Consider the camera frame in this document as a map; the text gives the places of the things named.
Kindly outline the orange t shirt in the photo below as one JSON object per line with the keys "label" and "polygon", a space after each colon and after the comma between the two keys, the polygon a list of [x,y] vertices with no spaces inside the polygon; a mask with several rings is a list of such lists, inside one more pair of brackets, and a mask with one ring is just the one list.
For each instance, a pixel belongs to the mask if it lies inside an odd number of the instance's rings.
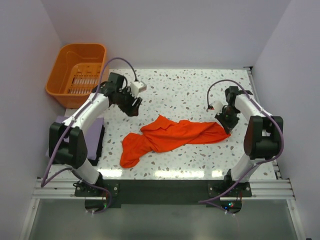
{"label": "orange t shirt", "polygon": [[175,122],[162,115],[140,131],[129,133],[122,141],[119,164],[124,169],[135,167],[149,152],[165,153],[187,144],[216,144],[231,136],[217,122]]}

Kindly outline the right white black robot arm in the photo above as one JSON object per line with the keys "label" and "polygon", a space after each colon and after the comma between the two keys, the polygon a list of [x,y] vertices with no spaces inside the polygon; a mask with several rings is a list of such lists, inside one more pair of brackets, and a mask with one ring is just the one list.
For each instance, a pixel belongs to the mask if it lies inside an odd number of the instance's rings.
{"label": "right white black robot arm", "polygon": [[239,162],[224,177],[223,193],[235,196],[241,186],[247,184],[257,168],[277,159],[284,150],[284,120],[265,111],[253,98],[252,93],[230,86],[225,90],[227,104],[216,101],[212,104],[215,118],[230,134],[239,122],[239,114],[248,121],[243,140],[244,154]]}

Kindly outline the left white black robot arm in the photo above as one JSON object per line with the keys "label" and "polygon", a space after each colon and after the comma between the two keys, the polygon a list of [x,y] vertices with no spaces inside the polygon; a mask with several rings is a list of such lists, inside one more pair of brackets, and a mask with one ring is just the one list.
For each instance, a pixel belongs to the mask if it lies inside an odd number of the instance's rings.
{"label": "left white black robot arm", "polygon": [[138,116],[142,102],[139,93],[145,91],[147,85],[136,79],[124,86],[126,80],[123,75],[110,73],[108,80],[99,83],[73,115],[63,122],[54,122],[49,128],[49,165],[53,162],[65,165],[86,185],[86,191],[92,196],[99,196],[105,188],[102,174],[88,160],[85,136],[95,120],[111,105],[117,105],[129,117]]}

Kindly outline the orange plastic basket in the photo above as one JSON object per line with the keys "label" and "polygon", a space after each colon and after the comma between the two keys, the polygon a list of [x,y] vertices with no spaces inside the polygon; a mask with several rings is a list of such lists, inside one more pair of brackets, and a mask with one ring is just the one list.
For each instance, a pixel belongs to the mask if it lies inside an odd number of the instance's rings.
{"label": "orange plastic basket", "polygon": [[98,85],[107,61],[107,49],[100,43],[71,43],[63,46],[45,85],[46,92],[66,109],[79,108]]}

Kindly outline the aluminium table edge rail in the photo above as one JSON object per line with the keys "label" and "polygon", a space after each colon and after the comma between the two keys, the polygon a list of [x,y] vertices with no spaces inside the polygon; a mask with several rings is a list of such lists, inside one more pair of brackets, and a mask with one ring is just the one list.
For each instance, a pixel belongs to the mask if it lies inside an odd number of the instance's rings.
{"label": "aluminium table edge rail", "polygon": [[272,163],[273,166],[278,166],[278,158],[282,155],[283,153],[283,150],[284,150],[284,136],[283,136],[283,130],[281,129],[281,126],[276,123],[276,118],[274,115],[272,115],[271,113],[269,113],[267,110],[265,110],[261,103],[260,103],[260,99],[258,97],[258,92],[257,92],[257,88],[255,86],[255,83],[254,83],[254,77],[253,77],[253,68],[252,67],[246,67],[245,68],[246,71],[247,71],[247,74],[248,74],[248,77],[249,77],[249,80],[250,80],[250,85],[252,87],[252,90],[253,90],[253,97],[254,97],[254,101],[256,102],[257,104],[257,108],[258,108],[258,111],[260,111],[262,113],[263,116],[265,116],[267,119],[269,119],[273,125],[274,125],[274,128],[276,130],[276,132],[278,133],[279,135],[279,152],[277,153],[277,155],[275,155],[273,158],[269,159],[269,160],[263,160],[261,162],[261,164],[266,164],[266,163]]}

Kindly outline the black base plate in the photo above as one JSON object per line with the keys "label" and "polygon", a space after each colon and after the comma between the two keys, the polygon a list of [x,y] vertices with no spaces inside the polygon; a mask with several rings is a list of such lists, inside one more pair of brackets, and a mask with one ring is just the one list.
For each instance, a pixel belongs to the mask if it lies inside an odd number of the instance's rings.
{"label": "black base plate", "polygon": [[249,182],[237,184],[223,194],[231,180],[103,180],[101,188],[75,182],[74,195],[84,198],[85,209],[101,211],[123,205],[196,205],[201,200],[213,199],[213,206],[237,213],[242,199],[252,197]]}

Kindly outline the aluminium front rail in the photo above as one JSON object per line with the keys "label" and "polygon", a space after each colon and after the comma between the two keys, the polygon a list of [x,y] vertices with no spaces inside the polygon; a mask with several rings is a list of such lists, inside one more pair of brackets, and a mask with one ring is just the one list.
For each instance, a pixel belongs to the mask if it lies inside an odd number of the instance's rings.
{"label": "aluminium front rail", "polygon": [[[54,179],[41,188],[40,180],[33,188],[33,199],[73,199],[75,198],[74,179]],[[287,179],[253,180],[250,182],[251,196],[237,194],[242,200],[295,200],[291,182]]]}

